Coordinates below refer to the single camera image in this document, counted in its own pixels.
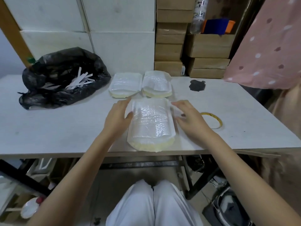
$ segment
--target wooden frame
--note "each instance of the wooden frame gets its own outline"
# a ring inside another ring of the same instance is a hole
[[[24,65],[26,67],[30,66],[31,64],[28,62],[28,59],[32,58],[33,56],[24,42],[20,34],[20,28],[6,6],[4,0],[0,0],[0,19],[0,28],[7,40],[13,46],[13,49],[16,51]]]

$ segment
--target forearm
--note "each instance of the forearm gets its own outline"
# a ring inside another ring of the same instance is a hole
[[[219,135],[205,144],[257,226],[301,225],[299,215]]]
[[[76,213],[85,201],[112,140],[100,135],[63,178],[27,225],[73,225]]]

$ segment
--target white table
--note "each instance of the white table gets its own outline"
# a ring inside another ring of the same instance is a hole
[[[238,153],[275,156],[301,148],[301,140],[258,103],[239,84],[221,79],[204,80],[204,91],[189,89],[189,77],[172,77],[170,101],[188,99],[200,112],[210,112],[223,121],[215,129]],[[41,158],[44,156],[80,157],[101,132],[107,113],[118,99],[112,98],[108,85],[92,96],[57,109],[25,110],[20,94],[27,92],[21,75],[0,79],[0,157]],[[178,129],[178,142],[162,152],[139,152],[127,142],[127,132],[115,142],[107,156],[153,156],[206,154]]]

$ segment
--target person's hand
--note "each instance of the person's hand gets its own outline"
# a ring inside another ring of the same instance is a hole
[[[196,110],[188,100],[180,100],[172,102],[171,104],[184,113],[182,117],[176,117],[176,120],[181,129],[189,137],[204,142],[214,136],[215,132],[208,126],[199,111]]]
[[[117,139],[125,132],[133,118],[133,112],[130,112],[127,117],[124,118],[126,107],[130,100],[131,98],[121,100],[112,106],[104,122],[102,133],[108,135],[110,138]]]

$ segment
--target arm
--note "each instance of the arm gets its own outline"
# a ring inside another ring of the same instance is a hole
[[[85,201],[105,154],[116,138],[128,128],[132,113],[124,118],[130,98],[115,103],[109,112],[102,132],[76,165],[62,179],[27,226],[73,225],[78,210]]]
[[[176,118],[184,132],[205,144],[231,188],[257,226],[301,225],[300,216],[206,124],[200,113],[181,100],[172,104],[185,118]]]

